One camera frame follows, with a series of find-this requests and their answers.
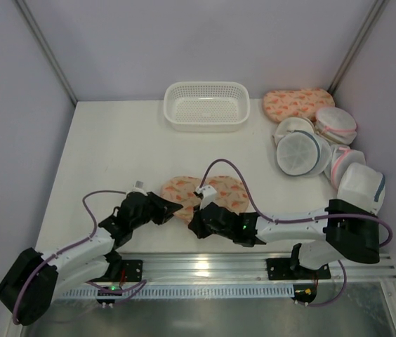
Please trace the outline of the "peach floral laundry bag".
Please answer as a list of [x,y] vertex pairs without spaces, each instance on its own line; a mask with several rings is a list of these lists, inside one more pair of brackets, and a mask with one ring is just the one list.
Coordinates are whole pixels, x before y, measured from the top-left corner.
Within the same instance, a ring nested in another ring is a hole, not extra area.
[[243,183],[231,176],[211,176],[204,183],[201,178],[177,176],[162,185],[160,196],[182,206],[174,216],[187,224],[196,206],[200,209],[213,202],[238,214],[245,212],[250,204]]

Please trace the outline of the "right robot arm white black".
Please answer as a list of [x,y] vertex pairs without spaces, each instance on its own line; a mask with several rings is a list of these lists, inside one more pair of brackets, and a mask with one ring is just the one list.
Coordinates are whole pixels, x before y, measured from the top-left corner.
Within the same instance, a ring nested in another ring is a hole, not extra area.
[[200,239],[214,234],[244,247],[294,240],[289,263],[294,272],[341,259],[367,265],[380,260],[378,218],[340,199],[323,209],[280,217],[234,213],[211,202],[194,208],[188,228]]

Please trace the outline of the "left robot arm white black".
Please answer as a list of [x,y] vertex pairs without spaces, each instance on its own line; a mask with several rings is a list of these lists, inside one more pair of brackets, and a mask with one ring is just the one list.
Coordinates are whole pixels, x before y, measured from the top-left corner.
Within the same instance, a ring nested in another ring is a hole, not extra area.
[[125,192],[120,205],[102,221],[92,217],[91,232],[62,248],[22,251],[0,282],[0,301],[13,323],[28,326],[37,321],[62,293],[80,284],[114,275],[121,259],[117,249],[133,231],[147,223],[163,225],[181,204],[153,192]]

